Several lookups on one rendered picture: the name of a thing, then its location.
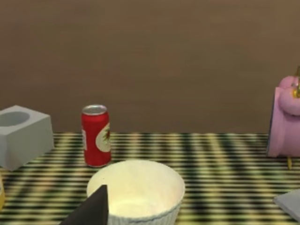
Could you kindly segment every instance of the striped tablecloth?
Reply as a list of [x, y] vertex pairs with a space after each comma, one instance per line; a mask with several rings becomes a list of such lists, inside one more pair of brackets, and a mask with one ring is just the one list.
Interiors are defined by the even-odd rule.
[[[300, 187], [299, 163], [266, 158], [262, 134], [112, 134], [114, 162], [150, 159], [174, 168], [187, 191], [177, 225], [295, 225], [273, 197]], [[1, 170], [1, 225], [57, 225], [85, 198], [89, 178], [80, 134], [55, 134], [56, 148], [15, 172]]]

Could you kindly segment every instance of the bowl rim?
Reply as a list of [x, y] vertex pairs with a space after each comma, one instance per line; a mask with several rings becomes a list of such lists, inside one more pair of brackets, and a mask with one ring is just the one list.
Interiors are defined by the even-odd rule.
[[128, 162], [131, 162], [131, 161], [141, 161], [141, 162], [150, 162], [150, 163], [155, 163], [155, 164], [160, 164], [164, 167], [167, 167], [168, 169], [171, 169], [172, 171], [174, 171], [180, 178], [180, 181], [183, 185], [183, 192], [182, 192], [182, 195], [181, 197], [179, 198], [179, 200], [176, 202], [176, 204], [171, 207], [170, 209], [168, 210], [165, 210], [165, 211], [162, 211], [158, 214], [155, 214], [155, 215], [151, 215], [151, 216], [146, 216], [146, 217], [123, 217], [123, 216], [118, 216], [118, 215], [114, 215], [112, 213], [109, 212], [109, 216], [110, 217], [113, 217], [113, 218], [118, 218], [118, 219], [122, 219], [122, 220], [126, 220], [128, 222], [134, 222], [134, 223], [139, 223], [139, 222], [148, 222], [148, 221], [152, 221], [152, 220], [155, 220], [155, 219], [160, 219], [164, 216], [166, 216], [167, 214], [171, 213], [172, 211], [174, 211], [177, 207], [179, 207], [183, 201], [183, 197], [184, 197], [184, 194], [185, 194], [185, 191], [186, 191], [186, 185], [185, 185], [185, 182], [184, 182], [184, 179], [183, 177], [176, 171], [174, 170], [173, 168], [171, 168], [170, 166], [166, 165], [166, 164], [163, 164], [163, 163], [160, 163], [160, 162], [157, 162], [157, 161], [152, 161], [152, 160], [143, 160], [143, 159], [129, 159], [129, 160], [124, 160], [124, 161], [119, 161], [119, 162], [115, 162], [113, 164], [109, 164], [107, 167], [104, 167], [104, 168], [101, 168], [100, 170], [98, 170], [96, 173], [94, 173], [91, 178], [89, 179], [89, 182], [87, 184], [87, 187], [86, 187], [86, 195], [87, 197], [89, 197], [89, 194], [88, 194], [88, 186], [90, 184], [90, 181], [92, 180], [92, 178], [97, 174], [99, 173], [100, 171], [103, 171], [103, 170], [106, 170], [107, 168], [109, 168], [110, 166], [112, 165], [115, 165], [115, 164], [119, 164], [119, 163], [128, 163]]

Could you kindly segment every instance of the white bowl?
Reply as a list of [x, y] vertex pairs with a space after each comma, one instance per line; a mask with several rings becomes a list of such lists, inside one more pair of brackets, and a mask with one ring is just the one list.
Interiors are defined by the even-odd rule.
[[173, 225], [185, 193], [177, 172], [147, 160], [128, 160], [100, 169], [88, 183], [87, 196], [101, 185], [108, 189], [108, 225]]

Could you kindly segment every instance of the pink toy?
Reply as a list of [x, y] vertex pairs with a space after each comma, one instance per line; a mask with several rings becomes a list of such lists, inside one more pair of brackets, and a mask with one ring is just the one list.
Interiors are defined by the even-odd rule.
[[267, 156], [300, 156], [300, 77], [285, 77], [275, 88]]

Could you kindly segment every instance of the red soda can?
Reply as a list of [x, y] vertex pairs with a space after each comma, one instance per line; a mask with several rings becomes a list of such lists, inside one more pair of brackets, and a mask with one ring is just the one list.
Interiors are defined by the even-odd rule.
[[88, 105], [81, 114], [85, 163], [101, 167], [111, 161], [110, 128], [107, 108]]

